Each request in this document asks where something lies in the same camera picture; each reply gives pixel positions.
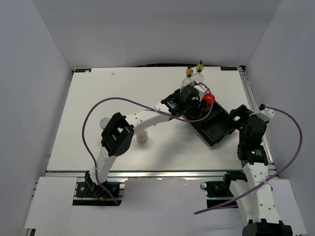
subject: black tray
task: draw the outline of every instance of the black tray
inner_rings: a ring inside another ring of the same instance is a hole
[[[235,131],[233,127],[235,121],[227,121],[228,115],[229,113],[215,101],[210,116],[201,122],[191,123],[191,125],[210,146],[213,146],[219,143],[226,135]]]

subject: white panel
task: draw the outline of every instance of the white panel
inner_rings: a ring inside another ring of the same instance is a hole
[[[99,68],[90,73],[74,73],[48,170],[87,171],[92,168],[81,130],[95,103],[121,96],[154,106],[179,88],[185,70],[184,67]],[[228,112],[242,104],[248,106],[238,71],[206,67],[203,75],[216,100]],[[142,110],[124,101],[108,101],[96,108],[86,126],[86,140],[95,156],[100,151],[102,130],[99,121],[103,117]],[[117,158],[112,171],[241,169],[237,157],[237,131],[212,148],[196,135],[190,124],[178,120],[152,126],[148,133],[149,140],[144,144],[134,138],[128,152]]]
[[[129,179],[119,207],[73,206],[63,235],[86,236],[240,236],[245,226],[238,209],[206,208],[200,180]],[[305,234],[288,180],[272,180],[275,202],[293,235]]]
[[[33,0],[67,63],[247,64],[280,0]]]
[[[0,229],[20,235],[45,173],[71,71],[31,0],[0,7]]]
[[[310,235],[315,235],[314,12],[313,0],[282,1],[247,67],[258,102],[289,112],[302,127],[301,153],[283,176],[290,179]],[[298,131],[290,119],[276,113],[267,135],[279,169],[295,153]]]
[[[77,178],[70,177],[39,178],[24,228],[39,229],[43,236],[59,235],[65,230],[76,182]]]

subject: white table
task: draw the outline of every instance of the white table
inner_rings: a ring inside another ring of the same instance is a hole
[[[93,166],[81,138],[82,124],[90,108],[112,96],[154,106],[179,88],[185,67],[92,68],[74,73],[58,129],[48,171],[87,171]],[[206,67],[203,71],[216,100],[228,111],[248,101],[238,71]],[[116,112],[123,115],[143,110],[123,101],[100,105],[86,126],[86,140],[95,156],[101,141],[99,121]],[[241,169],[237,158],[238,132],[210,147],[193,127],[177,120],[149,128],[149,140],[140,144],[134,138],[127,153],[117,158],[112,171],[217,171]]]

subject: red object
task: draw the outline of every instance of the red object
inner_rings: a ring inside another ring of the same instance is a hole
[[[212,98],[213,98],[213,102],[215,102],[216,98],[215,96],[212,94]],[[205,99],[207,101],[207,103],[210,105],[211,104],[211,95],[209,93],[206,93],[202,99]]]

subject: white wall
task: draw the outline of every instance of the white wall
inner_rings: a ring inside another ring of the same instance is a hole
[[[0,7],[0,229],[20,235],[45,172],[71,71],[31,0]]]
[[[71,69],[243,65],[280,0],[32,0]]]
[[[314,44],[315,1],[283,0],[247,66],[257,100],[291,113],[301,124],[302,150],[283,177],[290,179],[310,235],[315,235]],[[267,134],[279,169],[295,153],[298,131],[288,118],[276,114]]]

